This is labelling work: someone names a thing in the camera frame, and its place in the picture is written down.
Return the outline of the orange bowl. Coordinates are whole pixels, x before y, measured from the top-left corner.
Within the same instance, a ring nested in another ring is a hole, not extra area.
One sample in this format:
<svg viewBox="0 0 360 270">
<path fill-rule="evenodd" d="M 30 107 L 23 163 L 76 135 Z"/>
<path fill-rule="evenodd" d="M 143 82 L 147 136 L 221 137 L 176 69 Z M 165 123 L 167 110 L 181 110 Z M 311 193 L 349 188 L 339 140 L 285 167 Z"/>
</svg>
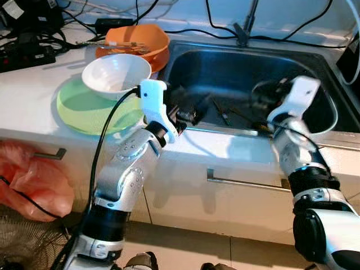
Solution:
<svg viewBox="0 0 360 270">
<path fill-rule="evenodd" d="M 160 26 L 133 25 L 121 26 L 121 28 L 110 29 L 106 35 L 108 43 L 141 43 L 145 50 L 114 48 L 107 49 L 106 52 L 121 52 L 141 56 L 146 61 L 152 61 L 156 56 L 166 51 L 169 47 L 170 38 L 164 33 Z"/>
</svg>

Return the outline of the orange plastic bag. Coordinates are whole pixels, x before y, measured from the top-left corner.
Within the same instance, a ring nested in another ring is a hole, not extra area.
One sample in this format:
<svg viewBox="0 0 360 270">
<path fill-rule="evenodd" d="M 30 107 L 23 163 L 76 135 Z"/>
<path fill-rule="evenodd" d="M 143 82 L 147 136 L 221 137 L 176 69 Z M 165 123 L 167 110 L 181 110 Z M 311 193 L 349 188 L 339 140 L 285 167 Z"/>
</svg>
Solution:
<svg viewBox="0 0 360 270">
<path fill-rule="evenodd" d="M 74 180 L 56 160 L 41 159 L 26 142 L 0 141 L 0 205 L 49 223 L 74 208 Z"/>
</svg>

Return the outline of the metal faucet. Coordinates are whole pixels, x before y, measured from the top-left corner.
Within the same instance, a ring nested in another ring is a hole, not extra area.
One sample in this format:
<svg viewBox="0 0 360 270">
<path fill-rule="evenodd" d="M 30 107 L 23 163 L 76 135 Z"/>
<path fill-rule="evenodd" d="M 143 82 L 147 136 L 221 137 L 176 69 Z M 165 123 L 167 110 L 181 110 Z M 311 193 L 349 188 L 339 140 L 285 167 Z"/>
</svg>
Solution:
<svg viewBox="0 0 360 270">
<path fill-rule="evenodd" d="M 254 26 L 255 21 L 255 12 L 257 11 L 257 6 L 259 5 L 259 0 L 251 0 L 249 13 L 245 18 L 244 23 L 239 25 L 239 23 L 234 23 L 233 27 L 236 31 L 236 43 L 239 47 L 247 47 L 249 44 L 249 39 L 251 37 L 252 27 Z"/>
</svg>

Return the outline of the stainless steel sink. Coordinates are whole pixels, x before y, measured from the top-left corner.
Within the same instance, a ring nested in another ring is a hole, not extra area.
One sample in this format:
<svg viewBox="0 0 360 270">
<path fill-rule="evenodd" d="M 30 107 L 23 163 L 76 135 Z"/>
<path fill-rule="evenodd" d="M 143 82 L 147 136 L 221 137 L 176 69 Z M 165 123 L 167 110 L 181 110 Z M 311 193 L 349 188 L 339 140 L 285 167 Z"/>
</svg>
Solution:
<svg viewBox="0 0 360 270">
<path fill-rule="evenodd" d="M 198 131 L 229 136 L 271 136 L 267 128 L 255 129 L 249 121 L 231 111 L 235 107 L 256 121 L 265 121 L 273 109 L 250 106 L 250 90 L 264 80 L 293 80 L 307 75 L 321 81 L 321 88 L 303 119 L 317 144 L 339 149 L 359 148 L 358 100 L 339 82 L 331 65 L 316 52 L 291 51 L 265 47 L 239 47 L 175 39 L 169 44 L 169 62 L 159 79 L 172 87 L 187 87 L 191 103 L 209 101 Z M 226 126 L 213 104 L 218 101 L 232 125 Z"/>
</svg>

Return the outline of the black power strip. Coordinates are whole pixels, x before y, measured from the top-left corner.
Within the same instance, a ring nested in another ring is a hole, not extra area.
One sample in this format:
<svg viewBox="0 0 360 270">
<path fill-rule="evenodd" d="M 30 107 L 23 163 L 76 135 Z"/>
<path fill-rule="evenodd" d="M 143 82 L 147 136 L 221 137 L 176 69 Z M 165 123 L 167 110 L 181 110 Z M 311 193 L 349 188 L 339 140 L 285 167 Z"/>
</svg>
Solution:
<svg viewBox="0 0 360 270">
<path fill-rule="evenodd" d="M 38 65 L 54 64 L 56 55 L 51 46 L 0 47 L 0 74 L 11 70 L 20 70 Z"/>
</svg>

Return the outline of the robot right leg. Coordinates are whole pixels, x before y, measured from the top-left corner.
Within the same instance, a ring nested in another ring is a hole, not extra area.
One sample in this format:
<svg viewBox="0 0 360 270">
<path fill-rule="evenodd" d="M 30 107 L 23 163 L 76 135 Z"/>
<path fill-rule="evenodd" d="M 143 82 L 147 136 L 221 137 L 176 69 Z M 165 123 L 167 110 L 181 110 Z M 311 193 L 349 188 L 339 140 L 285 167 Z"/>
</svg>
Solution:
<svg viewBox="0 0 360 270">
<path fill-rule="evenodd" d="M 224 263 L 203 263 L 200 270 L 237 270 Z"/>
</svg>

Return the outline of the long silver utensil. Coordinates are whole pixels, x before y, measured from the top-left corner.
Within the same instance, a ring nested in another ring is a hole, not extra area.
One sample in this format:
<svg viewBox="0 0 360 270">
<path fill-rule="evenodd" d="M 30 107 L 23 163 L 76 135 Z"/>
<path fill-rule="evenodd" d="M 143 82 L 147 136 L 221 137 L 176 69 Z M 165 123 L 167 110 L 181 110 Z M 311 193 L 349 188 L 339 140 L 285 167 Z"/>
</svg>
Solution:
<svg viewBox="0 0 360 270">
<path fill-rule="evenodd" d="M 134 43 L 134 42 L 111 42 L 107 41 L 105 44 L 100 46 L 103 49 L 108 50 L 119 50 L 119 51 L 129 51 L 129 52 L 139 52 L 139 54 L 145 54 L 150 52 L 148 46 L 144 43 Z"/>
</svg>

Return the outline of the white kitchen cabinet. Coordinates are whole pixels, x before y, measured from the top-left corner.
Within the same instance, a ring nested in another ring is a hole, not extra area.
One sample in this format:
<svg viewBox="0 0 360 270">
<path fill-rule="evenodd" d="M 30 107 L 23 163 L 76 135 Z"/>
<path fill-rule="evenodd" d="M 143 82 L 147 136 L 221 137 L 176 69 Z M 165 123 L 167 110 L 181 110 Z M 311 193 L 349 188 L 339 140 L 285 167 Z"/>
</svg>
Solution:
<svg viewBox="0 0 360 270">
<path fill-rule="evenodd" d="M 17 139 L 54 154 L 67 149 L 61 160 L 79 187 L 74 210 L 87 203 L 88 175 L 97 137 L 70 133 L 39 134 L 0 129 L 0 138 Z M 347 150 L 321 146 L 332 175 L 345 197 L 359 193 L 359 148 Z M 206 180 L 206 170 L 219 178 L 243 182 L 286 185 L 286 177 L 269 139 L 188 131 L 167 144 L 154 174 L 144 185 L 144 199 L 134 207 L 131 219 L 157 226 L 247 237 L 259 241 L 293 244 L 293 196 L 291 192 L 243 187 Z"/>
</svg>

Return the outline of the orange plate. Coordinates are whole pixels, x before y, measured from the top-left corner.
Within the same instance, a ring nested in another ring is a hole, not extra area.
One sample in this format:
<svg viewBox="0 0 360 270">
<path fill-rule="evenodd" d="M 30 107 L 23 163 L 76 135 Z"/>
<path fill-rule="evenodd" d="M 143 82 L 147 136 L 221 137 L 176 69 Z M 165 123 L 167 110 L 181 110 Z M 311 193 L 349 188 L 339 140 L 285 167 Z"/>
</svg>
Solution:
<svg viewBox="0 0 360 270">
<path fill-rule="evenodd" d="M 141 56 L 142 59 L 145 59 L 151 65 L 152 72 L 158 72 L 163 69 L 167 62 L 169 62 L 169 51 L 167 49 L 151 49 L 148 53 L 139 54 L 139 52 L 129 52 L 129 51 L 119 51 L 118 49 L 103 49 L 101 47 L 97 47 L 95 50 L 95 57 L 104 57 L 111 56 L 114 54 L 131 54 L 134 56 Z"/>
</svg>

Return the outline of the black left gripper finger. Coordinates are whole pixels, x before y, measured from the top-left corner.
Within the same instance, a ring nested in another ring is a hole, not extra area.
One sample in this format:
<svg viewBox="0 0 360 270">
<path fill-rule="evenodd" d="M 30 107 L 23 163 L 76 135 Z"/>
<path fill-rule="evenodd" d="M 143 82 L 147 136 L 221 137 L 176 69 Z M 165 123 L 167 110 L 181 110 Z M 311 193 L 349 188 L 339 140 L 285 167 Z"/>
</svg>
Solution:
<svg viewBox="0 0 360 270">
<path fill-rule="evenodd" d="M 188 108 L 188 120 L 190 123 L 200 123 L 208 113 L 209 101 L 198 101 Z"/>
<path fill-rule="evenodd" d="M 182 85 L 172 87 L 172 106 L 191 106 L 191 92 L 187 87 L 183 87 Z"/>
</svg>

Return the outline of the green plate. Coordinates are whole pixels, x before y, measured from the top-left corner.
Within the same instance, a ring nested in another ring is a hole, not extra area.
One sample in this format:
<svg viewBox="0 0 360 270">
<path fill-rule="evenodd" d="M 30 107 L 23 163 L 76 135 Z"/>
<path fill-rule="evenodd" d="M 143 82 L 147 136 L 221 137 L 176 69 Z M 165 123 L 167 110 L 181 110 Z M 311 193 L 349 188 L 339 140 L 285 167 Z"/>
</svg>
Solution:
<svg viewBox="0 0 360 270">
<path fill-rule="evenodd" d="M 115 100 L 100 97 L 86 87 L 80 79 L 70 79 L 59 88 L 56 110 L 61 121 L 69 128 L 88 136 L 99 136 Z M 119 105 L 106 134 L 119 133 L 140 123 L 144 115 L 140 100 L 129 97 Z"/>
</svg>

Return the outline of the black rectangular object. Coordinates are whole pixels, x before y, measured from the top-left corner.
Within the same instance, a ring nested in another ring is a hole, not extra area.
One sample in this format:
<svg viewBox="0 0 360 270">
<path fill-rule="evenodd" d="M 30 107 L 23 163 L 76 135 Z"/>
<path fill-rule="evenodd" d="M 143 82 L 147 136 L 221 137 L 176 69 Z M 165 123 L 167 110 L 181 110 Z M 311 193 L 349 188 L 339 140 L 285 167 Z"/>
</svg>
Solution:
<svg viewBox="0 0 360 270">
<path fill-rule="evenodd" d="M 344 50 L 343 54 L 336 62 L 340 72 L 342 72 L 344 83 L 351 85 L 357 80 L 359 75 L 359 41 L 354 39 Z"/>
</svg>

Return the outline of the black power adapter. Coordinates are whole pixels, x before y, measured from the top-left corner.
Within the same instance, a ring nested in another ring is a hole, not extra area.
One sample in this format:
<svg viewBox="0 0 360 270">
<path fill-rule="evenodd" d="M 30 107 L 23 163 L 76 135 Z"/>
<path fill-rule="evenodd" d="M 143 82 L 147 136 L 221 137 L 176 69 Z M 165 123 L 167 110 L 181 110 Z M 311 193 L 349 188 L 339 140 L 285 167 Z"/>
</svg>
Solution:
<svg viewBox="0 0 360 270">
<path fill-rule="evenodd" d="M 134 25 L 134 20 L 129 18 L 98 18 L 93 24 L 93 28 L 98 34 L 106 34 L 110 29 L 132 25 Z"/>
</svg>

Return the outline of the black electronics box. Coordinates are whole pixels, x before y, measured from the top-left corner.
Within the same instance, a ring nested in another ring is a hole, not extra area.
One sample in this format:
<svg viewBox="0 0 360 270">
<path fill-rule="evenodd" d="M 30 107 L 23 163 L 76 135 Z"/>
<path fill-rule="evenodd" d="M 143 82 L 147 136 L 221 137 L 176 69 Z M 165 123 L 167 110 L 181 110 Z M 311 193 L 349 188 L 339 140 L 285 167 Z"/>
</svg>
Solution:
<svg viewBox="0 0 360 270">
<path fill-rule="evenodd" d="M 56 0 L 0 0 L 0 24 L 6 29 L 61 29 L 62 8 Z"/>
</svg>

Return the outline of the white bowl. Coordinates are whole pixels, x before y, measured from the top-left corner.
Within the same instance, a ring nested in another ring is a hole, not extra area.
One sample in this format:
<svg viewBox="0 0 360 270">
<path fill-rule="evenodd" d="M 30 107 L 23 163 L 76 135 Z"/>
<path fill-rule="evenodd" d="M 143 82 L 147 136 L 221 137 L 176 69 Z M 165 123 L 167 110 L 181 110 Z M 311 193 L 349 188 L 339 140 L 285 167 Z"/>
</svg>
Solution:
<svg viewBox="0 0 360 270">
<path fill-rule="evenodd" d="M 119 53 L 90 62 L 80 78 L 96 95 L 116 101 L 143 80 L 149 79 L 151 74 L 151 64 L 141 56 Z"/>
</svg>

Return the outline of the dark handled utensil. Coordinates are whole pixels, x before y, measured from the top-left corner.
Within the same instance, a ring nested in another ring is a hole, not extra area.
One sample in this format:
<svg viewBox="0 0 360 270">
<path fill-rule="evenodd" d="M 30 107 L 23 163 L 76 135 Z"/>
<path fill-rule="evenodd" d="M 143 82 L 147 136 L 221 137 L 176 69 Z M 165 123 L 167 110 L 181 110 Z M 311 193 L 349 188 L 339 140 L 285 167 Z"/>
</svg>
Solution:
<svg viewBox="0 0 360 270">
<path fill-rule="evenodd" d="M 226 126 L 230 127 L 232 125 L 232 123 L 229 120 L 229 116 L 226 115 L 226 112 L 223 110 L 223 108 L 221 108 L 218 101 L 213 100 L 213 104 L 216 107 L 216 109 L 218 110 L 219 116 L 221 116 L 221 118 L 223 119 L 224 124 L 226 124 Z"/>
</svg>

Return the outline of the floor fan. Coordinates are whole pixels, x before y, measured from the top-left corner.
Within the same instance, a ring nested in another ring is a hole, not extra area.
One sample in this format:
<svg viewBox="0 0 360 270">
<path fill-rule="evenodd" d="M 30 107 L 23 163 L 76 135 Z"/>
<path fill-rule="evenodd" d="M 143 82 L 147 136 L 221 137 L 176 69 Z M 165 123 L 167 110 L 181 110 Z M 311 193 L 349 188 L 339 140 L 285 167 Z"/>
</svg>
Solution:
<svg viewBox="0 0 360 270">
<path fill-rule="evenodd" d="M 62 263 L 54 263 L 79 221 L 80 213 L 35 221 L 0 206 L 0 270 L 64 270 Z"/>
</svg>

